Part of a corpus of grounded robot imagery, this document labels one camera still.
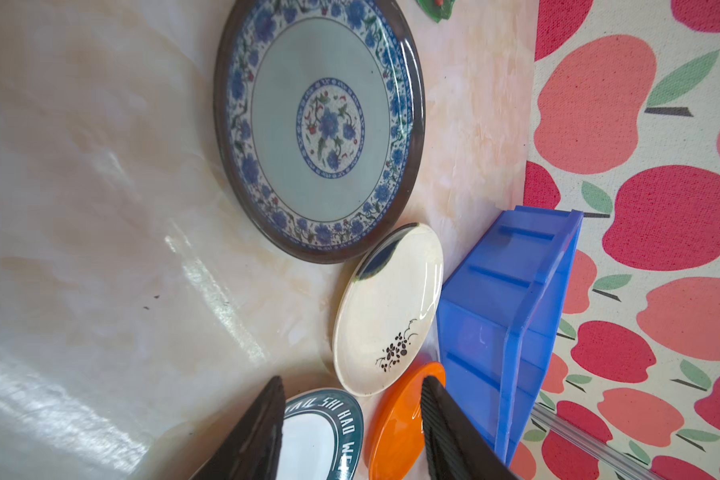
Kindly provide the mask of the grey-green patterned plate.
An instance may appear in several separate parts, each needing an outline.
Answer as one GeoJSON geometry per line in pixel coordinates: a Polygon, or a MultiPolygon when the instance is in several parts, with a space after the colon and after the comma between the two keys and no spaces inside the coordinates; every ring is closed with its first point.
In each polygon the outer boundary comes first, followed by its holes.
{"type": "Polygon", "coordinates": [[[416,183],[421,63],[394,1],[238,1],[217,50],[221,161],[245,214],[303,261],[376,244],[416,183]]]}

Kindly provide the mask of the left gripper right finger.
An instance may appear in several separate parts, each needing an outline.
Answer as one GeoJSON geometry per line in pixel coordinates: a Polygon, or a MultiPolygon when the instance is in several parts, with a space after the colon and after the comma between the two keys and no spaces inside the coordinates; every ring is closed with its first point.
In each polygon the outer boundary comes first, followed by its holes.
{"type": "Polygon", "coordinates": [[[431,479],[515,479],[436,377],[423,379],[420,406],[431,479]]]}

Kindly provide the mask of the green-rim Hao Wei plate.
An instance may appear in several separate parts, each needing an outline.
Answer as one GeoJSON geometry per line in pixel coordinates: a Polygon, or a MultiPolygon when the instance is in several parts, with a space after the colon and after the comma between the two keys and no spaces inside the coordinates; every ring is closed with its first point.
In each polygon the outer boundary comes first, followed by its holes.
{"type": "Polygon", "coordinates": [[[352,479],[364,433],[361,406],[344,390],[315,389],[287,400],[276,479],[352,479]]]}

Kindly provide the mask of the orange plate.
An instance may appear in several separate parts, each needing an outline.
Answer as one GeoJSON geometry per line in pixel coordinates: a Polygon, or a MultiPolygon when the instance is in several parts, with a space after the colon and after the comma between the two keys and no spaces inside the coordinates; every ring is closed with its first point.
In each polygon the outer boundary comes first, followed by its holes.
{"type": "Polygon", "coordinates": [[[370,479],[404,479],[423,452],[420,403],[422,383],[429,376],[446,383],[443,365],[432,361],[409,369],[385,394],[372,422],[366,454],[370,479]]]}

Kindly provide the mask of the plain cream plate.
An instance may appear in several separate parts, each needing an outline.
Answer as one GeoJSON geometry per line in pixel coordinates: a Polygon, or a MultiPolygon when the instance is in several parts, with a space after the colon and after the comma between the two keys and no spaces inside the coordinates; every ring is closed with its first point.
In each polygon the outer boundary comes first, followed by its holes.
{"type": "Polygon", "coordinates": [[[333,363],[345,390],[374,396],[409,368],[434,322],[443,274],[439,237],[422,223],[394,230],[363,257],[333,329],[333,363]]]}

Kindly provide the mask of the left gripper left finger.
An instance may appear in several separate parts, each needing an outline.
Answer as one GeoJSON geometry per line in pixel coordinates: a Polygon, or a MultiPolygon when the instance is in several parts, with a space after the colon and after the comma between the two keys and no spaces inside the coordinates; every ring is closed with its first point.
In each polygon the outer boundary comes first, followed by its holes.
{"type": "Polygon", "coordinates": [[[285,390],[272,377],[192,479],[275,479],[282,448],[285,390]]]}

